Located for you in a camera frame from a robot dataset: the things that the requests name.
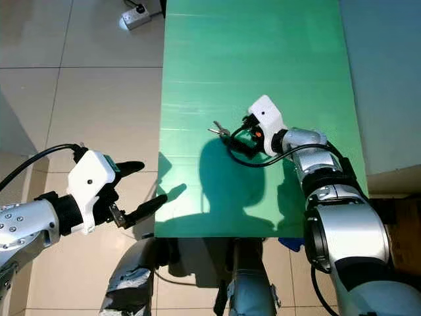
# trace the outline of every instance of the power plug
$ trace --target power plug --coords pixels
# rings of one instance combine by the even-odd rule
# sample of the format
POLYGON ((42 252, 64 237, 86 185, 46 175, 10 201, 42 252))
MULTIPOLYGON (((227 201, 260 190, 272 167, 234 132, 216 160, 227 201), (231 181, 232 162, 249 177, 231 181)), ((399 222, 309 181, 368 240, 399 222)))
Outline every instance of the power plug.
POLYGON ((149 12, 144 5, 139 4, 136 8, 122 14, 123 21, 129 30, 137 28, 151 20, 149 12))

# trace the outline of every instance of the black cable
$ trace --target black cable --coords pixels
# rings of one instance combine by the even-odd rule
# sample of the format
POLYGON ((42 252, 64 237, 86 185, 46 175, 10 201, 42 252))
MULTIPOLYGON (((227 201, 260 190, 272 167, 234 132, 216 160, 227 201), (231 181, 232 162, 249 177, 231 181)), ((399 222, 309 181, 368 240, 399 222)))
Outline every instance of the black cable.
POLYGON ((54 151, 62 150, 62 149, 71 149, 73 151, 77 151, 80 149, 80 146, 77 144, 61 144, 51 148, 48 148, 36 155, 30 157, 27 161, 23 162, 19 167, 13 170, 3 181, 0 182, 0 191, 4 189, 7 184, 9 184, 14 178, 16 178, 23 170, 28 168, 31 164, 35 163, 37 160, 40 160, 42 157, 53 153, 54 151))
POLYGON ((196 286, 196 284, 194 284, 194 283, 184 283, 184 282, 176 282, 176 281, 168 280, 167 278, 164 278, 163 276, 161 276, 160 274, 158 274, 158 272, 156 272, 156 271, 155 271, 155 274, 156 274, 157 277, 159 277, 161 280, 163 280, 165 282, 169 282, 169 283, 177 284, 177 285, 196 286))
MULTIPOLYGON (((245 128, 242 126, 240 128, 238 128, 234 133, 232 133, 230 139, 233 139, 235 136, 237 136, 242 130, 245 130, 245 128)), ((245 162, 239 158, 237 158, 233 153, 232 153, 232 148, 230 147, 230 143, 228 142, 227 144, 227 150, 228 150, 228 155, 230 155, 230 157, 236 161, 237 163, 239 163, 240 165, 246 166, 246 167, 252 167, 252 168, 263 168, 263 167, 267 167, 270 165, 273 165, 274 163, 277 163, 279 160, 282 160, 286 157, 288 157, 289 155, 291 155, 292 153, 295 153, 296 151, 302 150, 302 149, 307 149, 307 148, 321 148, 321 149, 325 149, 331 153, 333 153, 336 157, 342 159, 343 156, 342 154, 331 144, 328 142, 327 145, 322 145, 322 144, 307 144, 307 145, 301 145, 295 148, 290 149, 289 151, 276 156, 274 159, 272 159, 271 161, 268 161, 267 163, 248 163, 245 162)))
POLYGON ((318 288, 317 285, 317 279, 316 279, 316 268, 314 268, 313 266, 311 266, 311 282, 313 283, 313 288, 314 291, 316 292, 316 295, 320 301, 320 303, 322 303, 323 307, 325 308, 326 311, 328 311, 328 313, 332 316, 339 316, 330 306, 329 304, 324 300, 324 297, 320 291, 320 289, 318 288))

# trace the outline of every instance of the silver robot arm segment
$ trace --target silver robot arm segment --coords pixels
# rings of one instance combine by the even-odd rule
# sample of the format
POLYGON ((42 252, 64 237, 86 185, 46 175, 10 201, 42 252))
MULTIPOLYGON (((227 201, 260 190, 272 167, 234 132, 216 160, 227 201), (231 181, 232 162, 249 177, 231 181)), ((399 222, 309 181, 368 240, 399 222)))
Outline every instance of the silver robot arm segment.
POLYGON ((59 242, 61 236, 77 231, 88 234, 111 221, 127 229, 167 201, 166 195, 160 195, 125 214, 115 205, 118 194, 114 187, 145 165, 139 161, 115 164, 109 156, 84 147, 74 160, 76 166, 68 175, 68 195, 59 197, 56 192, 48 192, 36 201, 0 208, 0 305, 14 274, 59 242))
POLYGON ((295 164, 306 197, 306 255, 315 269, 330 273, 340 315, 421 315, 421 293, 395 281, 387 266, 385 228, 348 158, 323 133, 287 129, 267 95, 248 112, 249 120, 256 119, 263 133, 263 152, 275 157, 275 162, 276 155, 287 155, 295 164), (303 145, 307 148, 293 151, 303 145))

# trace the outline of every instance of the tile floor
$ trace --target tile floor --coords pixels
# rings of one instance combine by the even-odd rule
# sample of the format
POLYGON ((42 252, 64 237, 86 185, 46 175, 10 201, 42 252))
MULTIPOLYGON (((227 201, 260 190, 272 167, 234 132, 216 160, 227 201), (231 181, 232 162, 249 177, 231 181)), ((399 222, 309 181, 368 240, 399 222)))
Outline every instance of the tile floor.
MULTIPOLYGON (((84 142, 116 161, 145 161, 118 186, 119 206, 131 210, 151 196, 157 178, 164 20, 156 16, 129 32, 119 25, 126 9, 120 0, 0 0, 0 84, 36 149, 84 142)), ((45 190, 63 194, 71 168, 69 153, 52 155, 45 190)), ((141 227, 151 229, 152 220, 141 227)), ((34 261, 27 309, 15 315, 96 315, 114 266, 133 243, 131 232, 111 224, 88 237, 64 237, 34 261)), ((303 250, 269 239, 264 264, 283 304, 280 315, 327 315, 303 250)), ((193 275, 159 273, 195 282, 193 275)), ((329 278, 318 279, 335 306, 329 278)), ((155 278, 153 314, 212 315, 215 295, 214 288, 155 278)))

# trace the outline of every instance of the green table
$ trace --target green table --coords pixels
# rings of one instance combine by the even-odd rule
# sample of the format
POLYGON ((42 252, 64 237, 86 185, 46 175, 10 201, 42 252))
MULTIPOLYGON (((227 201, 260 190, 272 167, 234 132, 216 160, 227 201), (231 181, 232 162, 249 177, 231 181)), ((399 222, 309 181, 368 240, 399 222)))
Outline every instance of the green table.
POLYGON ((267 94, 287 126, 317 129, 364 161, 337 0, 171 0, 162 79, 159 237, 302 236, 304 198, 289 161, 235 164, 207 131, 233 131, 267 94))

